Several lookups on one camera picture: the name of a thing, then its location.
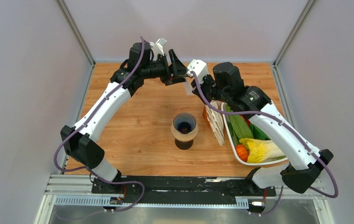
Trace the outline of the dark blue coffee dripper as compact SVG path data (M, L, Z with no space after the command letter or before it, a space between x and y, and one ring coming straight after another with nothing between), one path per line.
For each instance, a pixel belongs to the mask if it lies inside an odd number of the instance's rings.
M192 132L196 126L196 119L190 113L180 113L173 119L173 127L181 134Z

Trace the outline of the wooden ring dripper holder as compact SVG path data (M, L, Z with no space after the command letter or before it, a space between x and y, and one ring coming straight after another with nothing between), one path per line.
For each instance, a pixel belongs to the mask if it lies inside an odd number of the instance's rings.
M191 125L188 122L182 122L181 124L171 124L171 133L175 140L180 142L189 142L194 140L199 131L198 125Z

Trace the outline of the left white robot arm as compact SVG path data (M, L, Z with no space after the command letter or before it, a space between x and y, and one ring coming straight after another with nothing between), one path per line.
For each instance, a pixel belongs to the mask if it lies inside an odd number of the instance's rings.
M97 144L108 122L143 86L144 80L159 78L166 86L185 82L187 68L173 49L165 53L166 42L160 38L156 42L134 43L128 59L114 72L87 114L73 126L64 126L61 130L65 153L100 177L110 193L120 191L122 181L117 177L119 170L107 161L105 151Z

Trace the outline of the glass carafe red lid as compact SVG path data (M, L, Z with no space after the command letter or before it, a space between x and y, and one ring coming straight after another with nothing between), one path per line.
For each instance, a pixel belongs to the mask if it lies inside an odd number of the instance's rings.
M192 147L194 140L180 141L175 139L175 145L181 150L187 150Z

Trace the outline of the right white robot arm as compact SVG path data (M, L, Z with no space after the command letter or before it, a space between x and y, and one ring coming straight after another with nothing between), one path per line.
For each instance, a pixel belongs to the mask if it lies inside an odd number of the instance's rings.
M207 64L198 61L189 66L187 74L194 78L192 92L205 104L209 105L211 100L226 103L231 108L231 112L225 112L226 115L243 116L263 131L289 160L284 165L254 168L246 177L245 188L249 194L258 195L271 186L287 186L303 194L308 189L315 190L312 184L322 171L326 171L334 185L334 193L330 197L337 197L338 187L327 167L333 158L332 152L320 150L303 138L263 90L244 84L236 66L231 62L219 63L210 75Z

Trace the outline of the white paper coffee filter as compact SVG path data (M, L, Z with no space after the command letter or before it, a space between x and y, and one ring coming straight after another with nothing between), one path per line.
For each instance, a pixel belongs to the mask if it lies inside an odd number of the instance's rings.
M191 86L190 81L185 81L185 82L184 82L184 88L185 88L185 91L186 91L186 94L187 94L187 95L194 95L194 94L192 93L193 88L192 88L192 86Z

